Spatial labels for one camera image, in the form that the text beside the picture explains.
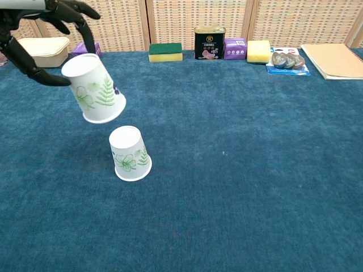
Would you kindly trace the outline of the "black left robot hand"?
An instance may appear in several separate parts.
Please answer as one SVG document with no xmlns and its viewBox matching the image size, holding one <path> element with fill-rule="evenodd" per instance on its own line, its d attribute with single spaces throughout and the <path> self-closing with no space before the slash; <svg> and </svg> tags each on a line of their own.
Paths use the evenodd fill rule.
<svg viewBox="0 0 363 272">
<path fill-rule="evenodd" d="M 67 35 L 70 31 L 64 23 L 73 23 L 82 35 L 88 52 L 95 53 L 94 37 L 83 14 L 95 20 L 100 19 L 99 13 L 82 1 L 1 1 L 1 53 L 23 74 L 42 85 L 69 86 L 71 83 L 68 79 L 49 74 L 38 67 L 11 31 L 19 28 L 23 18 L 41 19 Z"/>
</svg>

